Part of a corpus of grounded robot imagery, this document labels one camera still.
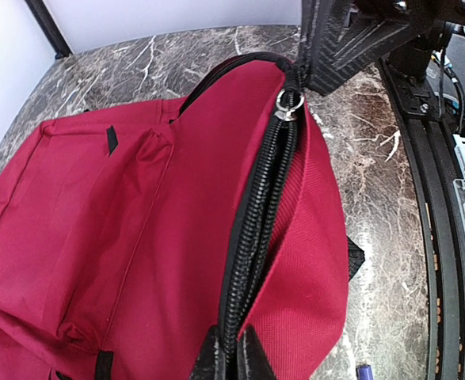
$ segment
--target black zipper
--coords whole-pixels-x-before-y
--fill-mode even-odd
[[[297,76],[287,72],[284,88],[297,82]],[[293,108],[300,94],[287,89],[281,99],[283,107]],[[231,233],[219,308],[220,343],[229,371],[235,367],[239,329],[267,272],[269,242],[297,146],[295,117],[284,118],[280,112],[276,108],[270,118]]]
[[[290,60],[283,57],[282,55],[278,55],[275,53],[270,52],[255,52],[249,53],[244,55],[238,55],[232,58],[227,59],[217,67],[215,67],[208,75],[204,77],[202,81],[200,81],[199,85],[189,94],[186,98],[185,102],[179,109],[179,116],[200,96],[202,93],[212,86],[218,79],[224,76],[226,73],[232,71],[236,67],[244,65],[245,63],[251,61],[267,61],[267,62],[274,62],[277,66],[282,70],[287,70],[288,67],[291,66]]]

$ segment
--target purple object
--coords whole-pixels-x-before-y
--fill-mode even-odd
[[[358,380],[373,380],[372,366],[360,366],[357,368]]]

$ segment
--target marble surface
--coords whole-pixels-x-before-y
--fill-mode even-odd
[[[0,172],[36,125],[86,109],[188,94],[213,66],[251,51],[294,58],[298,29],[262,26],[152,36],[59,60],[0,145]],[[312,379],[423,379],[428,307],[425,255],[410,168],[374,67],[328,97],[307,93],[329,145],[349,236],[366,252],[350,283],[343,336]]]

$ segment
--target red backpack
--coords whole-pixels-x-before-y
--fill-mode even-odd
[[[241,55],[31,134],[0,176],[0,380],[311,376],[349,245],[298,65]]]

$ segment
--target black metal frame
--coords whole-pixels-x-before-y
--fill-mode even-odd
[[[453,181],[454,121],[439,120],[427,81],[410,81],[388,62],[379,69],[405,144],[419,205],[429,289],[428,380],[465,379],[465,231]]]
[[[352,3],[359,9],[348,30]],[[299,61],[305,85],[332,93],[369,63],[428,32],[436,21],[465,25],[461,0],[303,0]]]
[[[45,6],[43,0],[25,0],[28,8],[32,11],[33,16],[38,22],[44,35],[49,40],[52,48],[55,49],[55,59],[68,57],[72,54],[72,50],[68,46],[65,38],[58,29],[55,21],[53,20],[48,8]]]

